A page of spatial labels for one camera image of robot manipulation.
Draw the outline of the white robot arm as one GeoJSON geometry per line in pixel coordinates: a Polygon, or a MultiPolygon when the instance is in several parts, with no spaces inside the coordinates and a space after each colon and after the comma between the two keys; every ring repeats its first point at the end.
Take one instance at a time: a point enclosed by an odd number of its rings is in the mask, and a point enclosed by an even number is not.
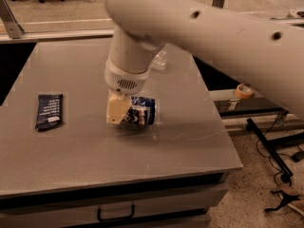
{"type": "Polygon", "coordinates": [[[139,93],[152,58],[169,43],[299,118],[304,118],[304,29],[194,0],[104,0],[115,23],[105,81],[126,98],[139,93]]]}

